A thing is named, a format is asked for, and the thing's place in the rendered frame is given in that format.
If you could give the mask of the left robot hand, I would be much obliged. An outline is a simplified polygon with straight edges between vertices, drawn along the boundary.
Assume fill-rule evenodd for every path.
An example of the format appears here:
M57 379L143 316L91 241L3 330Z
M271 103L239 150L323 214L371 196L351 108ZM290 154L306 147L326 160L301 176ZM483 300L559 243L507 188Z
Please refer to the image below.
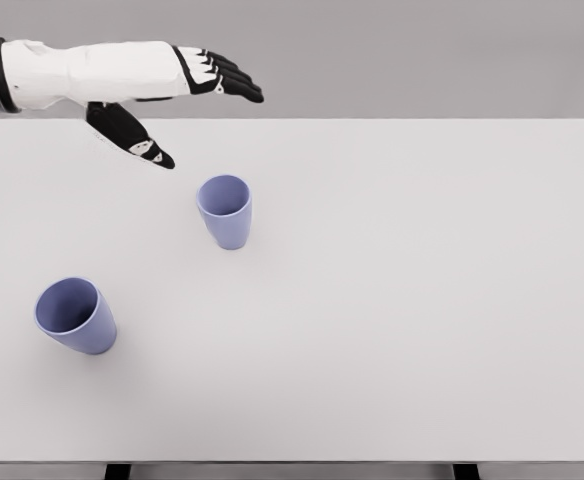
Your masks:
M88 125L121 151L168 170L174 160L124 102L209 93L264 101L261 87L233 61L208 49L164 41L90 45L82 58L69 63L68 75L67 97L86 105Z

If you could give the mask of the lavender plastic cup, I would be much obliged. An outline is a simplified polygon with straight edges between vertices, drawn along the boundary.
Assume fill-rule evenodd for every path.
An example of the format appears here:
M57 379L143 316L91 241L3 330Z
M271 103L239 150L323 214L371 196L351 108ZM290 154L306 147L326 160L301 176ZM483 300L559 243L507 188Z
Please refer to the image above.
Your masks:
M105 353L117 338L109 304L83 277L63 278L48 286L35 303L34 320L53 340L86 355Z
M234 175L208 179L196 193L196 204L208 232L226 250L242 248L252 224L252 192Z

